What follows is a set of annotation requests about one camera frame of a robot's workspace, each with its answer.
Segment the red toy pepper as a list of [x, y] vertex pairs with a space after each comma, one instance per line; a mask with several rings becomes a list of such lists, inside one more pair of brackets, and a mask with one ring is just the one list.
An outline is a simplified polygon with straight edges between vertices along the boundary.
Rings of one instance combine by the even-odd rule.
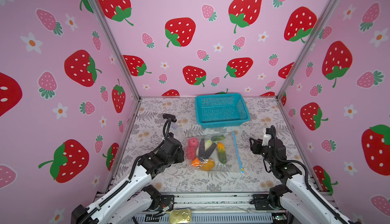
[[188, 147], [186, 149], [186, 157], [189, 161], [194, 160], [197, 157], [197, 148], [196, 147]]

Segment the magenta toy fruit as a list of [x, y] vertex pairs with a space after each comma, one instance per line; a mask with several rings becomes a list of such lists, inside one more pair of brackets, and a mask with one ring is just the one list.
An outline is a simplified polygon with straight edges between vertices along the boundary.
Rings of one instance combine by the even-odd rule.
[[193, 148], [197, 148], [199, 146], [199, 141], [197, 138], [191, 138], [188, 140], [188, 146], [189, 147], [193, 147]]

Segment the orange toy fruit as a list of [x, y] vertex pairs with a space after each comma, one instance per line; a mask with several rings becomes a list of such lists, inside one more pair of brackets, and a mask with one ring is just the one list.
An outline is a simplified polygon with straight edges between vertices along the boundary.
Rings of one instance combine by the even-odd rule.
[[191, 162], [191, 166], [193, 166], [193, 167], [200, 167], [201, 165], [202, 165], [202, 162], [198, 158], [195, 158]]

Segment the long dark eggplant toy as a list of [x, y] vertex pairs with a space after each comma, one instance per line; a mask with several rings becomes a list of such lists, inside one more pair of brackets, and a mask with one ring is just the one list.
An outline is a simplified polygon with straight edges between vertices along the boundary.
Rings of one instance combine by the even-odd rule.
[[216, 147], [217, 147], [217, 144], [216, 143], [212, 143], [211, 146], [205, 151], [204, 158], [205, 159], [210, 158], [210, 156], [212, 155], [212, 153], [214, 152]]

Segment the clear zip top bag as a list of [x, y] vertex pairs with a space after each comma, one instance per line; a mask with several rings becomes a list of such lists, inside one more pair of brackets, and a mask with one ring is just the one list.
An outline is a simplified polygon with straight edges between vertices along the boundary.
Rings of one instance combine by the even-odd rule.
[[206, 140], [210, 139], [213, 136], [217, 135], [224, 135], [225, 140], [220, 141], [221, 143], [224, 144], [225, 146], [225, 151], [226, 151], [226, 158], [227, 158], [227, 163], [222, 164], [218, 160], [218, 155], [217, 155], [217, 147], [208, 159], [212, 159], [215, 162], [215, 167], [211, 171], [203, 171], [203, 172], [216, 172], [216, 173], [243, 173], [243, 167], [242, 163], [239, 157], [238, 153], [238, 143], [236, 140], [236, 133], [235, 132], [226, 132], [226, 133], [217, 133], [217, 134], [208, 134], [208, 135], [201, 135], [201, 136], [192, 136], [189, 138], [186, 138], [184, 141], [184, 157], [185, 157], [185, 162], [187, 164], [187, 168], [189, 169], [190, 172], [195, 172], [195, 171], [202, 171], [200, 167], [193, 167], [191, 166], [191, 162], [189, 161], [186, 157], [186, 149], [189, 147], [188, 146], [188, 140], [191, 138], [197, 138], [199, 143], [202, 138]]

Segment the green leafy vegetable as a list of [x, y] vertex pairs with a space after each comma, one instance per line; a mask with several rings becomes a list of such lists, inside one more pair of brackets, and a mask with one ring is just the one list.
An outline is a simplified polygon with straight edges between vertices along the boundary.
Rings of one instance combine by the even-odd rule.
[[225, 136], [224, 135], [217, 135], [217, 136], [213, 136], [211, 138], [212, 142], [220, 142], [220, 141], [223, 141], [223, 140], [225, 140]]

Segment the teal plastic basket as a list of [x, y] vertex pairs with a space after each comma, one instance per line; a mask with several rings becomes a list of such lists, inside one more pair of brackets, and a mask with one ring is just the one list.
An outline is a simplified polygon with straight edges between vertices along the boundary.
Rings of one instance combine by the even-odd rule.
[[250, 121], [244, 98], [238, 93], [197, 96], [195, 110], [204, 129], [235, 127]]

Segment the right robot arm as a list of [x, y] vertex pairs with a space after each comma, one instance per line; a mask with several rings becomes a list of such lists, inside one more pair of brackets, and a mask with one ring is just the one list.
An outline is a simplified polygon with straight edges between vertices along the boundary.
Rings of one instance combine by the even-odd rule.
[[269, 190], [268, 205], [273, 209], [283, 208], [302, 224], [352, 224], [347, 216], [332, 206], [296, 166], [299, 161], [286, 159], [283, 142], [270, 135], [263, 139], [249, 139], [250, 149], [263, 157], [264, 164], [281, 184]]

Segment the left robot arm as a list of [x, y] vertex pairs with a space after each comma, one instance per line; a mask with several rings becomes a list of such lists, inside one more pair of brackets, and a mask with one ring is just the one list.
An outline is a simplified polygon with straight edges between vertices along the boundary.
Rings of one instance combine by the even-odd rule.
[[72, 211], [72, 224], [122, 224], [145, 210], [162, 213], [169, 204], [149, 183], [172, 164], [184, 162], [182, 144], [168, 137], [153, 151], [135, 159], [130, 174], [108, 193], [87, 207]]

